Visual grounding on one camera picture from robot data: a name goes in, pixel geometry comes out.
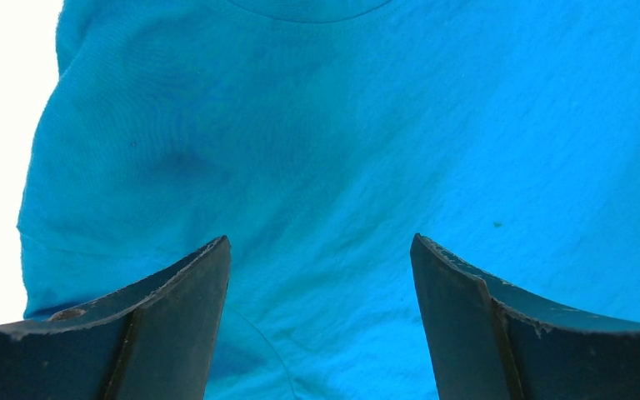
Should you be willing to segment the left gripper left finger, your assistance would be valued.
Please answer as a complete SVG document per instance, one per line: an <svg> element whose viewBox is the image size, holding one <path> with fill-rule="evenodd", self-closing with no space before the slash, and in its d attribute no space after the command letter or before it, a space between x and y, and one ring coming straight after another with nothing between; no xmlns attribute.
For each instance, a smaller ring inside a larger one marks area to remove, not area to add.
<svg viewBox="0 0 640 400"><path fill-rule="evenodd" d="M202 398L230 259L218 237L104 297L0 325L0 399Z"/></svg>

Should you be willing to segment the blue t shirt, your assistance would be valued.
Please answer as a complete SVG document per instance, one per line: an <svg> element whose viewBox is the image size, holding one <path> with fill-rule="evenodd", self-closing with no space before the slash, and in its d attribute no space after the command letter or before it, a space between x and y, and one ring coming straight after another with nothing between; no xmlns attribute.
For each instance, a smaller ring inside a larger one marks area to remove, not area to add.
<svg viewBox="0 0 640 400"><path fill-rule="evenodd" d="M640 321L640 1L66 1L27 318L227 236L209 399L434 399L422 233Z"/></svg>

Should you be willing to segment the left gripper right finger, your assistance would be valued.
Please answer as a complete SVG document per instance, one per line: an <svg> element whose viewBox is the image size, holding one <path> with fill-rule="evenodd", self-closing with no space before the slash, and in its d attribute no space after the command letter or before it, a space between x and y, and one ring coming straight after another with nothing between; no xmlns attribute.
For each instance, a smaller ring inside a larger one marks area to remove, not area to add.
<svg viewBox="0 0 640 400"><path fill-rule="evenodd" d="M640 322L548 300L429 237L410 249L442 399L640 399Z"/></svg>

